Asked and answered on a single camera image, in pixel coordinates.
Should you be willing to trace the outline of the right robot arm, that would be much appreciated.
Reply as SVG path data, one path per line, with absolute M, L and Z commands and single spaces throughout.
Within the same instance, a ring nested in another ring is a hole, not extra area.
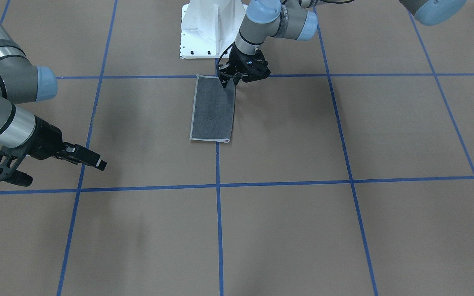
M 107 163 L 83 146 L 64 142 L 60 129 L 19 104 L 52 99 L 58 80 L 46 66 L 35 66 L 0 23 L 0 155 L 19 164 L 24 157 L 50 157 L 103 171 Z

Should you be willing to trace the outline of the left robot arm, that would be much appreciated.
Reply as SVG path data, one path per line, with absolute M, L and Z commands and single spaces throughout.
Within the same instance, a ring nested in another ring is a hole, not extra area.
M 267 78 L 271 71 L 261 46 L 268 37 L 307 41 L 317 32 L 318 17 L 310 8 L 347 4 L 346 0 L 252 0 L 235 41 L 225 50 L 229 59 L 216 73 L 223 88 Z

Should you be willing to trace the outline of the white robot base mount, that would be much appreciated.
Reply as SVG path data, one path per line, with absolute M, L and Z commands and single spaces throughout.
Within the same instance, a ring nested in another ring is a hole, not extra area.
M 235 41 L 247 7 L 240 0 L 191 0 L 184 4 L 180 58 L 219 58 Z

